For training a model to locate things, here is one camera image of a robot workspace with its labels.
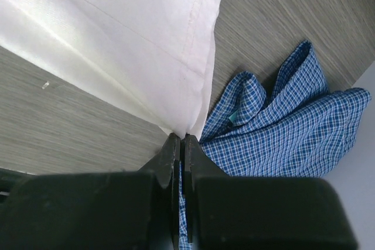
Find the white and green t-shirt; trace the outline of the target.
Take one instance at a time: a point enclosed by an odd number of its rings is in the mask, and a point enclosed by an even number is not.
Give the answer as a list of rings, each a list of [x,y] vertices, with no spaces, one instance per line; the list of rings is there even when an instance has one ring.
[[[221,0],[1,0],[1,46],[178,136],[201,136]]]

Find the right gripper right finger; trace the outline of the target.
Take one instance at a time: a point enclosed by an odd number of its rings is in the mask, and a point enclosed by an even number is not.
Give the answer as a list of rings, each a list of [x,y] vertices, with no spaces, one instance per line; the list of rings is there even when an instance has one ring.
[[[229,176],[183,140],[182,193],[193,249],[357,249],[338,194],[313,177]]]

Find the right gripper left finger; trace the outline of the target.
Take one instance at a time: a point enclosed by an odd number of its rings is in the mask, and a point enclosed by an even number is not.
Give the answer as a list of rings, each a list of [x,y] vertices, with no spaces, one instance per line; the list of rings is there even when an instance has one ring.
[[[178,249],[181,140],[136,172],[1,170],[2,249]]]

